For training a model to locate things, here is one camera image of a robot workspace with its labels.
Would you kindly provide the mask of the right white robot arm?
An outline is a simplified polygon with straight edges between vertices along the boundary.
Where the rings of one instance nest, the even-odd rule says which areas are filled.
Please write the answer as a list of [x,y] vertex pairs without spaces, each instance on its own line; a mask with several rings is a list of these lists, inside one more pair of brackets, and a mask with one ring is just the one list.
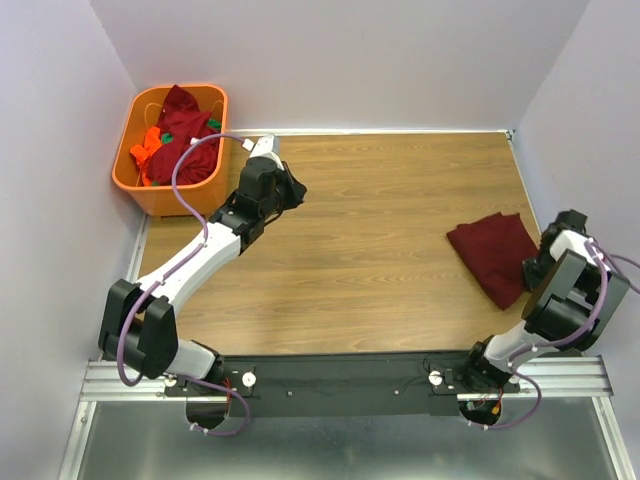
[[499,389],[524,363],[566,350],[585,351],[600,337],[631,288],[586,229],[587,216],[558,213],[539,254],[524,262],[532,288],[521,321],[476,343],[460,367],[469,390]]

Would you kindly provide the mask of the maroon t shirt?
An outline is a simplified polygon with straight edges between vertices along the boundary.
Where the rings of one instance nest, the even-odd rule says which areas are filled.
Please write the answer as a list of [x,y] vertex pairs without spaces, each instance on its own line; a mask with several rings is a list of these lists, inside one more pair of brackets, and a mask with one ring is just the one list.
[[538,248],[518,213],[459,224],[446,238],[487,297],[501,310],[524,293],[523,262]]

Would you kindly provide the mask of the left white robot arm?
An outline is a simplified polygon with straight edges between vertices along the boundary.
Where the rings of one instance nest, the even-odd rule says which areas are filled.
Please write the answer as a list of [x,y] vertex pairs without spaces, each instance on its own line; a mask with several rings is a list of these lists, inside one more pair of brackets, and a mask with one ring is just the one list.
[[239,184],[201,233],[151,274],[109,289],[98,345],[115,360],[123,384],[169,374],[187,377],[201,395],[222,380],[218,353],[177,334],[186,301],[221,267],[239,257],[284,211],[301,205],[305,186],[275,153],[250,155]]

